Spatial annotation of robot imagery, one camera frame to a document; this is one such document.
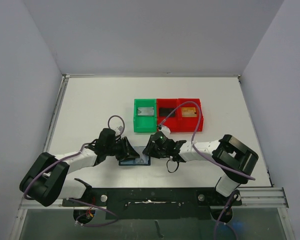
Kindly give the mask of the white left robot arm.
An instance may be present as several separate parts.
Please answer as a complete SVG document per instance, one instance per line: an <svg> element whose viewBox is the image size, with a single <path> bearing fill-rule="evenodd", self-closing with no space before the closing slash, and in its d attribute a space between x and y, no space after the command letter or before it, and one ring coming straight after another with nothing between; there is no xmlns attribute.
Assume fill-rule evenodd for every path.
<svg viewBox="0 0 300 240"><path fill-rule="evenodd" d="M84 143L77 152L53 155L41 153L20 182L19 189L27 200L35 200L44 207L57 199L73 198L78 204L90 203L90 185L75 178L68 180L67 175L83 168L95 167L115 157L119 162L137 159L138 152L131 146L127 137L116 135L116 131L104 128L99 137Z"/></svg>

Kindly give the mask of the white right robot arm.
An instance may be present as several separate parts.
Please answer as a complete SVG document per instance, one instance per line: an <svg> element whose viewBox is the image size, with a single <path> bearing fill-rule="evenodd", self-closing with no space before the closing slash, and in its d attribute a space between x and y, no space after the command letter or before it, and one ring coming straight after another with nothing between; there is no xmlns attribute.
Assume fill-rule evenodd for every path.
<svg viewBox="0 0 300 240"><path fill-rule="evenodd" d="M178 164L206 160L220 167L224 175L212 192L213 200L220 205L229 201L240 185L255 180L251 174L259 159L255 151L230 134L225 134L220 140L195 142L174 141L157 132L150 136L142 153L151 158L167 158Z"/></svg>

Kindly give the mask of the blue leather card holder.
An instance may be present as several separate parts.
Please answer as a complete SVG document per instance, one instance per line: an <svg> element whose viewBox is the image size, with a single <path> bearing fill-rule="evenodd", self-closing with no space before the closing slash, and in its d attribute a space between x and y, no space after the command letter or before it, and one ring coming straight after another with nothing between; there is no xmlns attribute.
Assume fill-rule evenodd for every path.
<svg viewBox="0 0 300 240"><path fill-rule="evenodd" d="M133 146L133 149L139 154L139 158L130 158L118 163L119 166L150 166L151 157L144 155L145 146Z"/></svg>

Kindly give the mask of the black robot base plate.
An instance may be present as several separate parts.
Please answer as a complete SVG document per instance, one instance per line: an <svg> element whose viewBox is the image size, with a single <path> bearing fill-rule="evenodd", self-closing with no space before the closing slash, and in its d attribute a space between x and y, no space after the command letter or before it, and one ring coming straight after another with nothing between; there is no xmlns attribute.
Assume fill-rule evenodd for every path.
<svg viewBox="0 0 300 240"><path fill-rule="evenodd" d="M208 220L211 212L242 205L240 192L224 197L213 187L179 188L88 188L81 199L64 199L63 207L73 207L73 216L87 221L83 208L105 210L106 220Z"/></svg>

